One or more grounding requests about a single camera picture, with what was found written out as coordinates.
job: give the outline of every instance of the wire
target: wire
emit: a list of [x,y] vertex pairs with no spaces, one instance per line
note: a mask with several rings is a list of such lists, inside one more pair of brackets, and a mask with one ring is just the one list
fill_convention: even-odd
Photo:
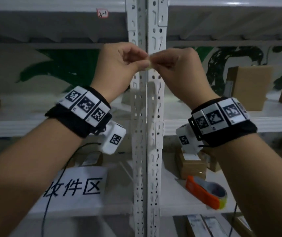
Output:
[[232,219],[231,219],[231,229],[230,229],[229,237],[231,236],[232,231],[233,231],[233,222],[234,222],[234,219],[235,219],[235,214],[236,214],[237,208],[238,208],[238,204],[235,204],[234,213],[233,213]]
[[[70,157],[70,159],[67,161],[67,163],[65,164],[64,168],[63,168],[63,171],[58,179],[58,181],[56,182],[56,184],[53,186],[53,190],[55,190],[56,186],[59,184],[65,170],[66,170],[66,167],[68,166],[68,164],[70,163],[71,159],[74,157],[74,155],[76,154],[77,151],[79,151],[80,149],[82,149],[83,147],[85,146],[88,146],[88,145],[101,145],[101,143],[99,142],[91,142],[91,143],[86,143],[82,146],[80,146],[79,148],[77,148],[77,150],[73,153],[73,155]],[[49,200],[48,200],[48,203],[47,203],[47,206],[46,206],[46,209],[44,211],[44,215],[43,215],[43,219],[42,219],[42,224],[41,224],[41,237],[44,237],[44,224],[46,222],[46,216],[47,216],[47,212],[48,212],[48,208],[49,208],[49,204],[50,204],[50,201],[51,201],[51,197],[53,195],[53,192],[52,194],[50,195],[49,197]]]

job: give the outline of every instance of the tape roll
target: tape roll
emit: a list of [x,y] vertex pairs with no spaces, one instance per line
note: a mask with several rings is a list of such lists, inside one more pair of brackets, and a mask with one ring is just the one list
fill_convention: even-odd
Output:
[[226,190],[215,182],[208,182],[197,176],[188,176],[186,188],[202,203],[215,210],[221,210],[227,203]]

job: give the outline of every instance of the white metal shelf upright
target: white metal shelf upright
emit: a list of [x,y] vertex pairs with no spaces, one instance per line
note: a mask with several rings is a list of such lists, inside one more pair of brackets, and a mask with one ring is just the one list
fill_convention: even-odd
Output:
[[[168,0],[148,0],[148,54],[166,48]],[[164,81],[148,71],[148,203],[147,237],[159,236],[163,149]]]
[[[145,0],[126,0],[129,42],[145,50]],[[136,73],[130,83],[131,145],[133,168],[133,215],[135,237],[146,236],[146,72]]]

